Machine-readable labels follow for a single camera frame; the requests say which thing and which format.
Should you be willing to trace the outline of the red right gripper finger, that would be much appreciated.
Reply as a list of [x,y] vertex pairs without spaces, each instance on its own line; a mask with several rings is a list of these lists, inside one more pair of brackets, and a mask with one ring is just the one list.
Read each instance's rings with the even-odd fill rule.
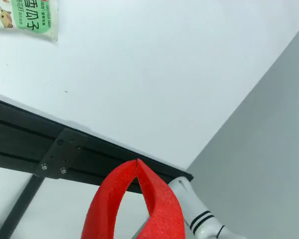
[[170,187],[140,159],[137,160],[137,178],[149,213],[137,238],[185,238],[183,213]]

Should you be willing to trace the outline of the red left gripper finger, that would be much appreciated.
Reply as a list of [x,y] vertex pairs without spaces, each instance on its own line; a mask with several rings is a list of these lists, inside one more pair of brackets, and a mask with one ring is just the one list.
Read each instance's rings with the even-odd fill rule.
[[136,177],[137,161],[116,167],[102,182],[89,207],[81,238],[112,239],[116,217],[127,188]]

